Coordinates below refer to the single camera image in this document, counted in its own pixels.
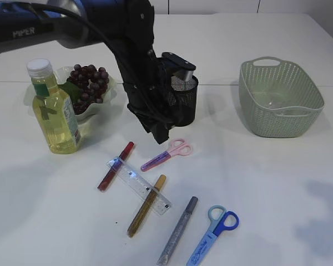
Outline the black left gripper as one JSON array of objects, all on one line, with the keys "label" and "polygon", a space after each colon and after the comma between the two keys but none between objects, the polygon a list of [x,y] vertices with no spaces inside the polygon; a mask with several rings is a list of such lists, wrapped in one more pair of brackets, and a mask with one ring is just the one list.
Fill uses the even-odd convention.
[{"label": "black left gripper", "polygon": [[154,49],[138,49],[131,42],[111,42],[123,87],[128,96],[128,109],[158,144],[169,139],[169,131],[180,123],[180,101],[171,87],[171,77],[180,72],[180,57]]}]

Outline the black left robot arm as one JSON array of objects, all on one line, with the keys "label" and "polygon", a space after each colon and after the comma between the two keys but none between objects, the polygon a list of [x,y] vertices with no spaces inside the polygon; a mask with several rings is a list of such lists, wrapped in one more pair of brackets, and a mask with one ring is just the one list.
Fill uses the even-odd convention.
[{"label": "black left robot arm", "polygon": [[103,43],[113,53],[128,109],[162,144],[180,116],[164,94],[166,67],[155,55],[149,1],[75,1],[77,11],[40,3],[0,2],[0,54],[50,41],[76,49]]}]

